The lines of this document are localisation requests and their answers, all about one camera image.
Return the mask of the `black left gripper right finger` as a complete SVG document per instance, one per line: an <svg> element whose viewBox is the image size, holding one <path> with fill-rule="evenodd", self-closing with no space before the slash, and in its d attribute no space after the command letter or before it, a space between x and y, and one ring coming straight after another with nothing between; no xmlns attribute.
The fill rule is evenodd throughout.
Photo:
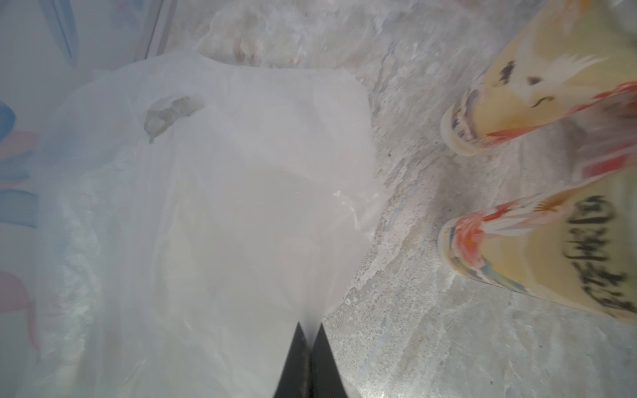
<svg viewBox="0 0 637 398"><path fill-rule="evenodd" d="M323 324L320 324L310 355L310 396L348 398Z"/></svg>

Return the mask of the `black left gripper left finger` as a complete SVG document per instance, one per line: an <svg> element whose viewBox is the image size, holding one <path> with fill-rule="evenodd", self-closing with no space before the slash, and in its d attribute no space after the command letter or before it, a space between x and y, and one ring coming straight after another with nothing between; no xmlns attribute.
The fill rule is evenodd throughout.
<svg viewBox="0 0 637 398"><path fill-rule="evenodd" d="M310 347L298 323L273 398L310 397Z"/></svg>

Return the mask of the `white-lid cup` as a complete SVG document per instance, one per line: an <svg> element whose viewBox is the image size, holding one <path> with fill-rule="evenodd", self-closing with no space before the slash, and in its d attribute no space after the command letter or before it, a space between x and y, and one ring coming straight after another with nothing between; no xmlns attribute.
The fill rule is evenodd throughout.
<svg viewBox="0 0 637 398"><path fill-rule="evenodd" d="M636 3L548 1L441 119L472 156L636 91Z"/></svg>
<svg viewBox="0 0 637 398"><path fill-rule="evenodd" d="M447 222L441 260L471 280L636 322L636 169Z"/></svg>

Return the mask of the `left aluminium corner post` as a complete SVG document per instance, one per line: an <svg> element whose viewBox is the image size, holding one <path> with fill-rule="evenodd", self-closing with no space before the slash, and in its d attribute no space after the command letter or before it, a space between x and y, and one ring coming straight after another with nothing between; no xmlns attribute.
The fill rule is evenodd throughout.
<svg viewBox="0 0 637 398"><path fill-rule="evenodd" d="M140 31L135 61L142 61L164 53L177 4L177 0L148 1L148 11Z"/></svg>

